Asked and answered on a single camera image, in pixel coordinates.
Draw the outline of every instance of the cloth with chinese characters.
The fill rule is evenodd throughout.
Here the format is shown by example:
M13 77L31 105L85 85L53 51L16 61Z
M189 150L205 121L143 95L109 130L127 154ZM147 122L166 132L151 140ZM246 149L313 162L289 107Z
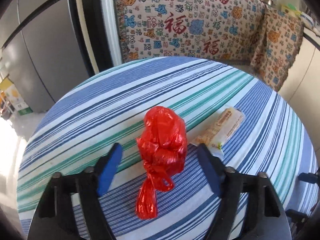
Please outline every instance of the cloth with chinese characters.
M278 91L302 42L300 21L259 0L122 0L124 60L188 56L249 72Z

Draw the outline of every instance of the table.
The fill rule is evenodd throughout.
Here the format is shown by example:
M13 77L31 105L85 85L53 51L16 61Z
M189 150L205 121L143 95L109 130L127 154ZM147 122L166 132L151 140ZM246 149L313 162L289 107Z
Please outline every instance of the table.
M314 149L300 119L271 88L231 66L188 57L138 60L102 72L74 88L47 113L31 137L20 166L18 210L27 234L34 209L55 171L78 173L94 165L114 142L123 159L100 204L117 239L202 239L219 205L188 146L185 168L175 188L157 193L159 216L140 220L134 213L145 171L135 143L152 106L170 107L185 121L188 139L204 130L228 106L246 119L223 146L224 160L238 171L265 171L284 208L309 213L316 185L299 182L317 169ZM241 195L232 237L241 229L246 207ZM82 237L88 238L72 196Z

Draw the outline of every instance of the patterned cloth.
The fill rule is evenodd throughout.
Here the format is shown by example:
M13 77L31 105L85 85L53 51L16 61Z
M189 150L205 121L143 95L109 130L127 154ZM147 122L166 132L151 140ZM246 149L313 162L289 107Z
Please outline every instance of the patterned cloth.
M279 91L302 43L300 20L259 0L122 0L125 61L159 56L247 65Z
M309 213L317 185L296 180L315 172L316 158L301 121L271 88L225 64L191 57L138 60L112 68L82 83L47 113L28 142L18 179L18 209L25 233L41 194L55 171L73 174L94 165L113 143L124 153L100 204L117 239L202 239L219 199L207 184L195 147L188 146L184 171L175 188L157 193L159 216L135 215L145 180L135 142L152 106L173 109L185 121L188 140L225 108L235 106L246 119L223 146L223 162L247 174L266 171L285 208ZM88 238L79 200L73 195L80 235ZM232 236L241 228L246 195L241 196Z

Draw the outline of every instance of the metal bolt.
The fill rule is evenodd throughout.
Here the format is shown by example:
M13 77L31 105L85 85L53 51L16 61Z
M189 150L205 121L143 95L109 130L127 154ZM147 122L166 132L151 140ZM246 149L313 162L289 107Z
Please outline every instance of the metal bolt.
M268 177L268 175L267 175L265 172L263 172L263 171L260 171L260 172L258 173L258 176L259 176L260 178L267 178L267 177Z
M226 167L226 172L228 172L228 173L235 173L236 172L236 170L233 168L233 167Z
M61 176L62 176L61 172L57 171L52 175L52 178L57 179L57 178L60 178Z
M85 169L84 169L84 172L85 173L91 173L91 172L93 172L94 171L94 167L93 166L89 166L89 167L86 167Z

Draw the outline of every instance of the tablecloth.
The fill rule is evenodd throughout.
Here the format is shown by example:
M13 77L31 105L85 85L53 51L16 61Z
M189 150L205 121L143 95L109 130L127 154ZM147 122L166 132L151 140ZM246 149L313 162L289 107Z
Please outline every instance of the tablecloth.
M114 142L124 152L101 207L117 239L202 239L219 205L188 146L185 168L173 176L175 188L157 193L159 215L140 220L134 213L146 175L135 138L152 106L173 109L185 121L188 140L228 106L246 115L223 146L224 160L239 172L265 171L284 208L309 213L316 185L299 182L317 169L314 149L300 119L263 82L231 66L189 57L138 60L102 72L74 88L46 114L28 142L18 179L18 209L27 234L34 209L55 171L78 173L94 165ZM246 207L241 195L231 237L239 234ZM77 194L76 222L88 238Z

